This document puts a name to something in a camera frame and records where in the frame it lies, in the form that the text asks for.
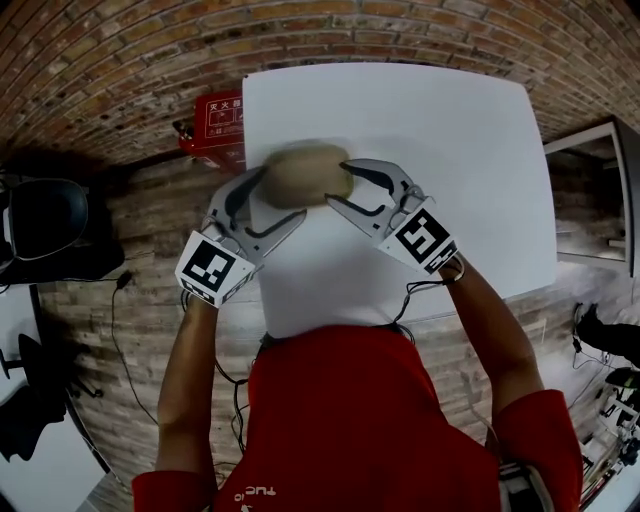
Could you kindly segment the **person's left forearm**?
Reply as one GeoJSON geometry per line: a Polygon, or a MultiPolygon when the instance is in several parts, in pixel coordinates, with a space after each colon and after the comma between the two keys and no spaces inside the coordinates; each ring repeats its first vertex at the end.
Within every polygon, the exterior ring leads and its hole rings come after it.
{"type": "Polygon", "coordinates": [[[211,430],[218,309],[192,298],[165,371],[158,402],[158,471],[215,479],[211,430]]]}

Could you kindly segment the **grey waist device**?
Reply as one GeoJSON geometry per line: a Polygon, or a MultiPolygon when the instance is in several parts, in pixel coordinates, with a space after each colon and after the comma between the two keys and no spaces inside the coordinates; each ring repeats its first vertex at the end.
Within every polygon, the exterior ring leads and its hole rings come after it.
{"type": "Polygon", "coordinates": [[[506,463],[499,468],[501,512],[555,512],[551,496],[535,468],[506,463]]]}

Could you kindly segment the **white desk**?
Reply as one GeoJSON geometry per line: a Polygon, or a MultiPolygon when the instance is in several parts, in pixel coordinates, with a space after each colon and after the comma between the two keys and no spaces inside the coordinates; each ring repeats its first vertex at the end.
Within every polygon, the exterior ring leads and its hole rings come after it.
{"type": "MultiPolygon", "coordinates": [[[[19,356],[21,334],[40,339],[27,285],[0,294],[0,349],[7,359],[19,356]]],[[[30,460],[0,455],[0,493],[17,512],[76,512],[106,475],[70,413],[44,427],[30,460]]]]}

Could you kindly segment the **red fire extinguisher box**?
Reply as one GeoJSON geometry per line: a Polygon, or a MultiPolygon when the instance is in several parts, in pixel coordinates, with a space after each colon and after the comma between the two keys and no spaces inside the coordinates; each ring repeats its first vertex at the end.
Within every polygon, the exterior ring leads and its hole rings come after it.
{"type": "Polygon", "coordinates": [[[199,96],[193,123],[175,122],[179,147],[209,167],[228,174],[246,170],[242,91],[199,96]]]}

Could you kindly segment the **black bag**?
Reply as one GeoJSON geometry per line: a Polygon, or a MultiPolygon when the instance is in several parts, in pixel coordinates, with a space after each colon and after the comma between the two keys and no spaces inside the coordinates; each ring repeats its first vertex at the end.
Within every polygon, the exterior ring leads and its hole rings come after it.
{"type": "Polygon", "coordinates": [[[597,305],[591,304],[578,320],[577,338],[587,345],[623,357],[640,368],[640,326],[626,323],[606,324],[597,314],[597,305]]]}

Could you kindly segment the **black office chair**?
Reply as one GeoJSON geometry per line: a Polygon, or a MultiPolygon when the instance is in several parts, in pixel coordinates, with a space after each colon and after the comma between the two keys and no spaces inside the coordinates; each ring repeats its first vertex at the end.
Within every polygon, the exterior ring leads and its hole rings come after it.
{"type": "Polygon", "coordinates": [[[124,259],[101,197],[67,179],[0,180],[0,288],[99,281],[124,259]]]}

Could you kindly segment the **pile of devices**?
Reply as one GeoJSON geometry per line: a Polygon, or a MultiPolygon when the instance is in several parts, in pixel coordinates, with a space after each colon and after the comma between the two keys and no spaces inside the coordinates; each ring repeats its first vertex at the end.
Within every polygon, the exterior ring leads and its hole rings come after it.
{"type": "Polygon", "coordinates": [[[603,399],[597,420],[616,439],[616,450],[634,458],[640,451],[640,370],[614,369],[599,393],[603,399]]]}

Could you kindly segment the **metal framed glass cabinet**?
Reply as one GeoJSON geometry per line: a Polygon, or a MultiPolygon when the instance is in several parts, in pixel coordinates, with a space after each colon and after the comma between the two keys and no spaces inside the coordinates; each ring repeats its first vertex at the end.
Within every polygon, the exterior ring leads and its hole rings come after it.
{"type": "Polygon", "coordinates": [[[543,149],[557,258],[640,277],[640,133],[612,116],[543,149]]]}

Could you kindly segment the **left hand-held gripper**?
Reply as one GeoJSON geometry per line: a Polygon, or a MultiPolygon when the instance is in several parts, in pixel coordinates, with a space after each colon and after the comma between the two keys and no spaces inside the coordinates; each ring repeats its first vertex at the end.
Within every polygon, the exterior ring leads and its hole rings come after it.
{"type": "Polygon", "coordinates": [[[307,210],[294,211],[263,231],[238,221],[238,214],[266,173],[254,167],[213,195],[201,229],[193,231],[180,255],[175,276],[180,287],[219,307],[253,280],[263,259],[304,222],[307,210]]]}

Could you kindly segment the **person in red shirt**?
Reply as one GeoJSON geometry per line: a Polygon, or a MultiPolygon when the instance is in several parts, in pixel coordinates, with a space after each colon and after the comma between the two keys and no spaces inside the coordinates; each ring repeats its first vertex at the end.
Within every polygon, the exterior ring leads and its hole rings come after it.
{"type": "Polygon", "coordinates": [[[331,326],[279,342],[248,390],[248,444],[224,484],[145,473],[135,512],[500,512],[500,457],[447,422],[400,334],[331,326]]]}

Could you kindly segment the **person's right forearm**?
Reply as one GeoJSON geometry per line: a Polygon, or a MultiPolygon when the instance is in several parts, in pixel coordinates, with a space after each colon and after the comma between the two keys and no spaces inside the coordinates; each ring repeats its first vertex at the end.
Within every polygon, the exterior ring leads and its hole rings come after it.
{"type": "Polygon", "coordinates": [[[464,331],[486,372],[492,417],[544,385],[533,347],[509,307],[465,259],[439,270],[464,331]]]}

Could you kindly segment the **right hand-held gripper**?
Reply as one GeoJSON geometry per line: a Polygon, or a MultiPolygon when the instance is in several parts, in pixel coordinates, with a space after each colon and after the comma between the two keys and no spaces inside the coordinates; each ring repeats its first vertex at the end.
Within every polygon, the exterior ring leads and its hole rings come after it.
{"type": "Polygon", "coordinates": [[[390,195],[403,195],[388,220],[389,208],[380,205],[366,210],[338,195],[326,194],[327,204],[367,236],[383,237],[375,248],[407,267],[432,275],[449,262],[458,247],[448,229],[436,218],[436,203],[431,196],[413,185],[413,181],[397,164],[368,158],[343,161],[340,167],[353,176],[363,178],[390,195]]]}

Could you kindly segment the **white table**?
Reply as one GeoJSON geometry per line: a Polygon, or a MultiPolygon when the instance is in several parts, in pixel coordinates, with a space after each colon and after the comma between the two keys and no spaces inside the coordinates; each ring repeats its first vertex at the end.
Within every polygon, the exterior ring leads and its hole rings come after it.
{"type": "MultiPolygon", "coordinates": [[[[395,163],[434,199],[436,218],[500,296],[554,282],[550,178],[521,85],[422,65],[342,63],[249,75],[242,98],[249,167],[317,141],[395,163]]],[[[453,310],[442,287],[408,295],[418,279],[325,205],[308,211],[258,274],[266,329],[277,338],[453,310]]]]}

